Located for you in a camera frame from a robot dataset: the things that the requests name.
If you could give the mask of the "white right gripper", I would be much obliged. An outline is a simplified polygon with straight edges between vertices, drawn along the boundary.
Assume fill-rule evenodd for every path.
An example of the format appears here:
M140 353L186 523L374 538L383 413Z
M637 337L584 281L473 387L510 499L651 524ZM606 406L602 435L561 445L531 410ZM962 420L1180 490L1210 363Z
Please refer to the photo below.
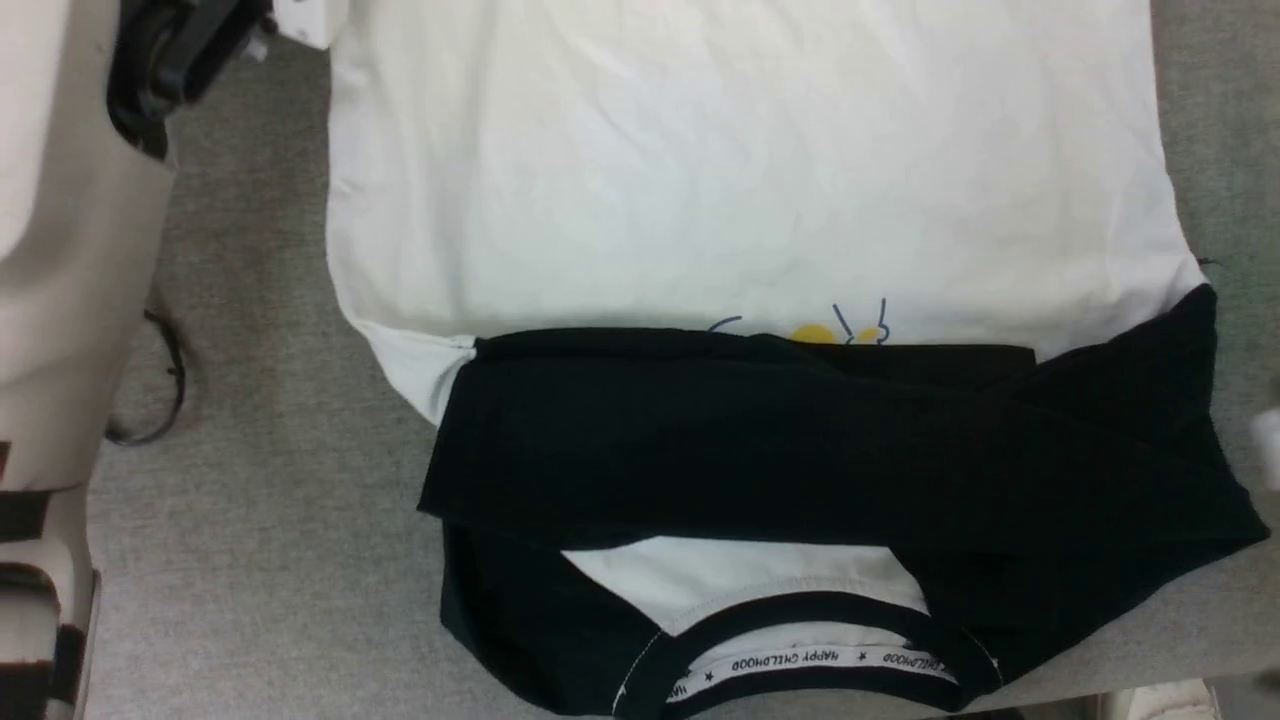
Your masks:
M1251 438L1266 487L1280 493L1280 405L1267 407L1251 419Z

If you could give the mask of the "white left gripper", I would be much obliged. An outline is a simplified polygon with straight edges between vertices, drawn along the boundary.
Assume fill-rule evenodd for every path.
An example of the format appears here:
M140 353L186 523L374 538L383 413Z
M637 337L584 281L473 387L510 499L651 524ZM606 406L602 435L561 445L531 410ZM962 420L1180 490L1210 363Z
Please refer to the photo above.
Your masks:
M271 0L276 32L292 41L328 50L337 36L337 0Z

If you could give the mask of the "black and white t-shirt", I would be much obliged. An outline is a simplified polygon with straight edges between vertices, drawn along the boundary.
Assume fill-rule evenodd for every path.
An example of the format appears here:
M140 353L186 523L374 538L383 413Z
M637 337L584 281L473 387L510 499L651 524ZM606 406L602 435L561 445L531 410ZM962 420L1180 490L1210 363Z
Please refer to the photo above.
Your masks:
M1151 0L355 0L335 296L540 708L955 712L1268 538Z

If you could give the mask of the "grey fabric sofa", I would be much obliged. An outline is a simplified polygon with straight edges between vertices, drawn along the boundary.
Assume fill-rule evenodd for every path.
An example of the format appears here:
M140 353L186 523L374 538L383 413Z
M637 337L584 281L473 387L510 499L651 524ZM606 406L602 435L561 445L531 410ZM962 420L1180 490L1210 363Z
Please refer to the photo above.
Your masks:
M1280 493L1251 437L1280 397L1280 0L1153 9L1167 167L1220 297L1215 421L1274 536L978 711L1196 676L1229 717L1280 720L1251 683L1280 665ZM430 429L328 277L328 102L326 56L276 41L172 126L155 287L188 397L163 439L99 457L90 720L556 720L439 625Z

